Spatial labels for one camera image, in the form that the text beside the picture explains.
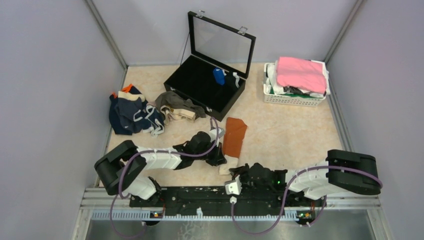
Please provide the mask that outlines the orange underwear white waistband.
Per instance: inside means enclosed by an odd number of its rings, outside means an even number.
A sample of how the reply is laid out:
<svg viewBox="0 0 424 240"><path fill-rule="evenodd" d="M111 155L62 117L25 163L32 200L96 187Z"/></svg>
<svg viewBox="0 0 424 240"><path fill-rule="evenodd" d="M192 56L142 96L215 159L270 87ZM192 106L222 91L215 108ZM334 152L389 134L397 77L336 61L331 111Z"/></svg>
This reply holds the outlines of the orange underwear white waistband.
<svg viewBox="0 0 424 240"><path fill-rule="evenodd" d="M229 175L230 169L238 166L247 128L248 126L242 119L234 117L227 118L222 144L222 153L226 159L226 163L219 166L219 175Z"/></svg>

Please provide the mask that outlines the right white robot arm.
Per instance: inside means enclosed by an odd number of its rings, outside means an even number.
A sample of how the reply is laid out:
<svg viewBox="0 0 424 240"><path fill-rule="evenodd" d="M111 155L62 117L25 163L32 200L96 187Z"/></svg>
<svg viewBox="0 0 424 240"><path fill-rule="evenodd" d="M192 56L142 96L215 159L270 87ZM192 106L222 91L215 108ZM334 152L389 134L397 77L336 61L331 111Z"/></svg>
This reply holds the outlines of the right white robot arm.
<svg viewBox="0 0 424 240"><path fill-rule="evenodd" d="M300 170L271 170L255 163L229 171L231 180L224 184L228 195L240 195L248 189L276 194L287 191L293 192L293 200L299 206L343 192L375 196L383 187L374 156L338 149L329 150L324 161Z"/></svg>

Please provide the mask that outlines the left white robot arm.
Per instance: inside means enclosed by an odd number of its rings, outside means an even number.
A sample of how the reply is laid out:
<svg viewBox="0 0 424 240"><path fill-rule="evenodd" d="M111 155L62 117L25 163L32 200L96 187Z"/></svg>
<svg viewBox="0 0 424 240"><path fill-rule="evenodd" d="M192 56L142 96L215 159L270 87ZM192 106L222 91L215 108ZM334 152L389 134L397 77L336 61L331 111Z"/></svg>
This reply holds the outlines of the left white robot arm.
<svg viewBox="0 0 424 240"><path fill-rule="evenodd" d="M125 140L100 158L94 169L108 195L138 197L154 207L160 202L161 187L142 171L182 170L194 161L205 161L214 167L227 163L216 130L199 131L190 140L168 148L141 147Z"/></svg>

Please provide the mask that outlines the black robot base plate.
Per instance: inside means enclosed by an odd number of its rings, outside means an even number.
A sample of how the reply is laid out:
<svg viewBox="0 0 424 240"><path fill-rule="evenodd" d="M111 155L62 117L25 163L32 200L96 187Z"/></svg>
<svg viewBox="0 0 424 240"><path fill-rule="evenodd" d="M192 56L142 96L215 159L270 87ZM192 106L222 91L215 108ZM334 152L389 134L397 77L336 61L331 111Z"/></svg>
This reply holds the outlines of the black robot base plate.
<svg viewBox="0 0 424 240"><path fill-rule="evenodd" d="M312 200L302 192L288 191L283 200L284 190L271 191L265 188L242 187L241 194L236 195L234 207L236 217L277 216L281 206L301 207L307 210L317 210L324 203L320 197ZM130 199L132 208L158 208L170 216L194 216L201 209L204 216L230 216L230 195L223 186L172 186L163 188L152 200L144 200L138 196Z"/></svg>

